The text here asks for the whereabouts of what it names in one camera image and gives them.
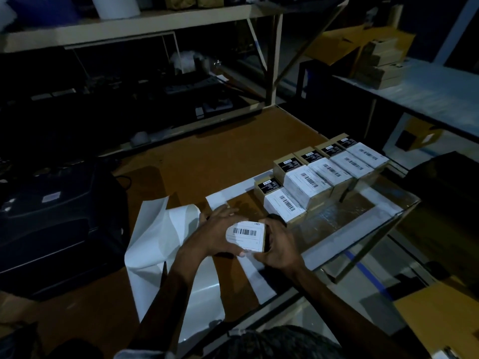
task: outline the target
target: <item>white bucket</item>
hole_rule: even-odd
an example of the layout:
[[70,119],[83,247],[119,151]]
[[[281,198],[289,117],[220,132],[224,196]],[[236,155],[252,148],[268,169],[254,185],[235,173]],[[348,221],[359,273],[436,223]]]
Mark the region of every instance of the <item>white bucket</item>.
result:
[[127,18],[140,14],[136,0],[92,0],[101,19]]

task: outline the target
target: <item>blue stripe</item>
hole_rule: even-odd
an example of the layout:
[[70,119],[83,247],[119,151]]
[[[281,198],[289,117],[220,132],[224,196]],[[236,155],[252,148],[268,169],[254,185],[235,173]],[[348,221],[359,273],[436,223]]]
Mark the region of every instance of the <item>blue stripe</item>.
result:
[[[351,261],[356,257],[350,251],[345,251],[344,254]],[[387,292],[386,287],[377,279],[361,262],[356,263],[356,267],[366,276],[366,278],[377,288],[377,290],[388,300],[393,301],[391,295]]]

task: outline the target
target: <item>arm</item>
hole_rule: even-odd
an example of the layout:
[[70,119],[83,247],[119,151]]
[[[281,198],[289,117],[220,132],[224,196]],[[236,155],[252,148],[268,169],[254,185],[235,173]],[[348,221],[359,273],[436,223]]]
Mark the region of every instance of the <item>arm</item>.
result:
[[226,241],[226,229],[246,220],[234,215],[237,209],[222,205],[208,220],[201,215],[200,227],[184,242],[171,266],[165,283],[140,323],[130,349],[176,351],[183,316],[203,259],[220,252],[243,256],[243,250]]
[[265,219],[270,232],[271,250],[256,253],[255,259],[283,271],[304,294],[331,329],[343,349],[352,358],[414,358],[398,346],[381,329],[333,294],[317,276],[308,270],[297,252],[292,234],[283,224]]

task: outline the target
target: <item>person's right hand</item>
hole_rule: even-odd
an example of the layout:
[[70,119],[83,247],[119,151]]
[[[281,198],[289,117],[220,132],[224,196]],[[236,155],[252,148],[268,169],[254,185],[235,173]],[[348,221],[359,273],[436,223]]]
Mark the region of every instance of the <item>person's right hand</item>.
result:
[[294,237],[279,221],[266,218],[260,220],[270,229],[270,250],[264,253],[254,253],[254,258],[276,269],[280,269],[287,276],[289,273],[304,267],[304,260],[296,249]]

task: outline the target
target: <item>black cable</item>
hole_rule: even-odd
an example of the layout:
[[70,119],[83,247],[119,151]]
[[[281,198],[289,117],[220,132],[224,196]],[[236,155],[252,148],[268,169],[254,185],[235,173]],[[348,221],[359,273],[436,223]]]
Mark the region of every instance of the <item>black cable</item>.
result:
[[118,175],[118,176],[115,176],[115,178],[117,178],[117,179],[118,178],[128,179],[130,184],[127,187],[124,187],[123,189],[128,190],[129,188],[131,188],[131,177],[126,176],[126,175]]

